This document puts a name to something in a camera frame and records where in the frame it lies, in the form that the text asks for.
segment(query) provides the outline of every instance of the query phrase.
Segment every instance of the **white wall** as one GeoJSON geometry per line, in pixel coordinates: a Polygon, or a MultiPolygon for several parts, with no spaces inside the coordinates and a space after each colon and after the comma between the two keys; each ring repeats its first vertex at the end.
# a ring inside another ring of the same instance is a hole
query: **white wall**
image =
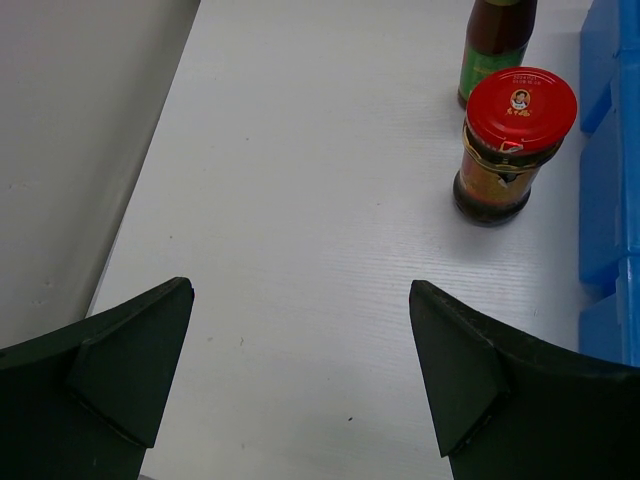
{"type": "Polygon", "coordinates": [[[0,2],[0,347],[86,314],[197,7],[0,2]]]}

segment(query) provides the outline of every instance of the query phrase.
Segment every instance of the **red lid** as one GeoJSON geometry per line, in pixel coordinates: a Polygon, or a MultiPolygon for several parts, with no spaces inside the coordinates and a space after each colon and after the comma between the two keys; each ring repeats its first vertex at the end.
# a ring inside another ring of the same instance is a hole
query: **red lid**
{"type": "Polygon", "coordinates": [[[567,82],[540,68],[516,67],[500,70],[474,88],[467,123],[488,147],[529,154],[562,140],[577,113],[567,82]]]}

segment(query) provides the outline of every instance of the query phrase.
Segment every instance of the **sauce bottle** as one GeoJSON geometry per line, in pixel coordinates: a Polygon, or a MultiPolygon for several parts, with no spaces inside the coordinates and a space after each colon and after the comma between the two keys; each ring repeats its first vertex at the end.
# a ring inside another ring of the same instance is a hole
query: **sauce bottle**
{"type": "Polygon", "coordinates": [[[498,70],[519,67],[533,32],[538,0],[476,0],[467,25],[458,101],[498,70]]]}
{"type": "Polygon", "coordinates": [[[453,183],[460,211],[487,226],[513,218],[577,112],[571,87],[540,68],[508,68],[480,82],[469,98],[462,167],[453,183]]]}

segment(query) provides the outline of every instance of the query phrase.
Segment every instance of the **glass jar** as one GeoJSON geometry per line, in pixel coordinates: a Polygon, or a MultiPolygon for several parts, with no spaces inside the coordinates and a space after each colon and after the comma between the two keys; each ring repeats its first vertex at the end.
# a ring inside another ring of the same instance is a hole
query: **glass jar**
{"type": "Polygon", "coordinates": [[[553,158],[577,115],[567,83],[539,68],[516,67],[483,80],[469,97],[456,205],[470,220],[494,225],[529,200],[540,168],[553,158]]]}

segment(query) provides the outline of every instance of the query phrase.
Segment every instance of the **jar label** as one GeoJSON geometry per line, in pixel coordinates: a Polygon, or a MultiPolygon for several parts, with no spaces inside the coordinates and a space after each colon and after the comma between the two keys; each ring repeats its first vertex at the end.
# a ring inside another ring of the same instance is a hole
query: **jar label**
{"type": "Polygon", "coordinates": [[[498,70],[519,67],[527,46],[503,55],[483,55],[467,45],[464,49],[462,72],[460,73],[460,95],[469,100],[474,88],[486,77],[498,70]]]}
{"type": "Polygon", "coordinates": [[[538,169],[502,174],[482,167],[465,150],[460,168],[460,184],[476,202],[490,207],[510,207],[521,201],[531,189],[538,169]]]}

